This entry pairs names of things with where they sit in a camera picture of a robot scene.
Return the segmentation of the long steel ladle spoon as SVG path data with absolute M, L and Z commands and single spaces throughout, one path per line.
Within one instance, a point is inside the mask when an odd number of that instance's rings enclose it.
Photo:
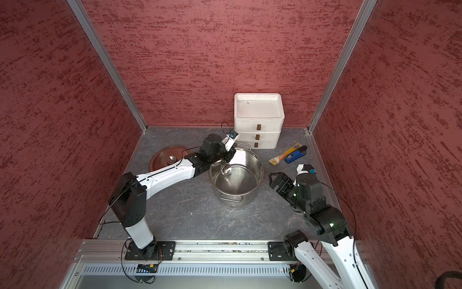
M 220 167 L 220 173 L 223 176 L 228 176 L 232 172 L 232 165 L 229 162 L 223 162 L 223 164 Z

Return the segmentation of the stainless steel pot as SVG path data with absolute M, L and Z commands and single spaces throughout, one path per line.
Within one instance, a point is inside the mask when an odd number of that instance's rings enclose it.
M 243 207 L 252 202 L 264 177 L 263 163 L 253 151 L 236 148 L 229 162 L 232 172 L 228 176 L 220 173 L 223 160 L 211 165 L 208 177 L 215 188 L 215 196 L 228 207 Z

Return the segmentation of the steel pot lid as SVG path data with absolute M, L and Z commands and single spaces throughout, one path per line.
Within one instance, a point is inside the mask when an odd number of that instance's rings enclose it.
M 186 147 L 178 144 L 162 148 L 151 158 L 149 162 L 149 172 L 157 171 L 164 167 L 175 164 L 176 162 L 180 161 L 182 157 L 191 153 L 191 149 L 187 149 Z

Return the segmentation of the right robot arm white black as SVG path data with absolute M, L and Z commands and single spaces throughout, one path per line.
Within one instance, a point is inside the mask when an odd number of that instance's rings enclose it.
M 283 172 L 269 175 L 269 186 L 303 213 L 309 232 L 317 237 L 336 267 L 332 270 L 300 230 L 287 234 L 286 253 L 304 265 L 324 289 L 375 287 L 357 250 L 356 239 L 344 214 L 323 194 L 324 183 L 314 173 L 300 171 L 296 179 Z

